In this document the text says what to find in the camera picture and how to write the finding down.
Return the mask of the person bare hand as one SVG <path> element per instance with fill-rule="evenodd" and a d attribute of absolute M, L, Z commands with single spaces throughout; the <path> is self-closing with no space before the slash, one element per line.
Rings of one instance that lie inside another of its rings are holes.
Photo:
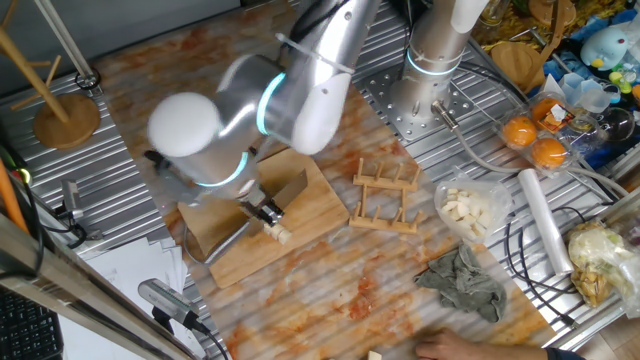
<path fill-rule="evenodd" d="M 419 359 L 475 360 L 480 359 L 482 348 L 449 329 L 427 335 L 415 348 Z"/>

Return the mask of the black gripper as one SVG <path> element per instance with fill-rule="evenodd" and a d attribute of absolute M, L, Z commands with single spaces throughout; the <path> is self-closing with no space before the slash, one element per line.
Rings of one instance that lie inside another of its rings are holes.
<path fill-rule="evenodd" d="M 263 192 L 248 192 L 237 199 L 244 210 L 253 216 L 250 223 L 251 229 L 262 229 L 265 223 L 274 226 L 284 216 L 284 211 Z"/>

